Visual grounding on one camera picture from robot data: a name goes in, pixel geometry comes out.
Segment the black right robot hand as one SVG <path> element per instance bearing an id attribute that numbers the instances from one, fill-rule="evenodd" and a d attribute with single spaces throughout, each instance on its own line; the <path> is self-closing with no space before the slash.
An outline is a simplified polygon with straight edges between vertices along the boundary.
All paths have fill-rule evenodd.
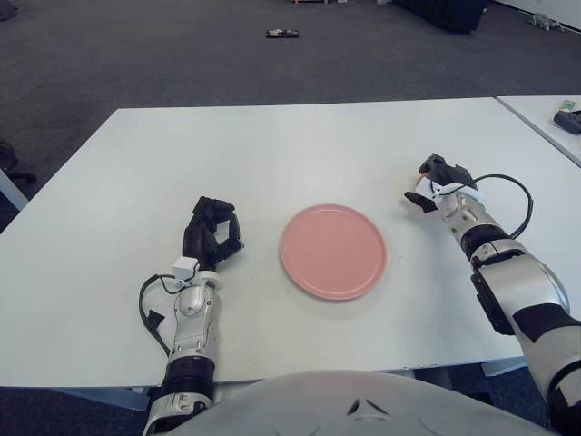
<path id="1" fill-rule="evenodd" d="M 405 192 L 404 197 L 424 213 L 430 213 L 438 210 L 444 198 L 454 193 L 481 200 L 477 185 L 467 169 L 460 165 L 450 166 L 442 156 L 432 154 L 419 167 L 419 180 L 414 189 Z"/>

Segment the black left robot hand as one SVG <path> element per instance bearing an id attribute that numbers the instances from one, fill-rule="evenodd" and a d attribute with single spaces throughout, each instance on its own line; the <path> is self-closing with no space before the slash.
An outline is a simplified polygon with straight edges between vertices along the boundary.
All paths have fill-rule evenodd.
<path id="1" fill-rule="evenodd" d="M 228 224 L 228 237 L 219 243 L 215 237 L 218 225 Z M 243 248 L 235 206 L 201 196 L 184 230 L 182 255 L 198 260 L 201 271 L 215 272 L 217 265 Z"/>

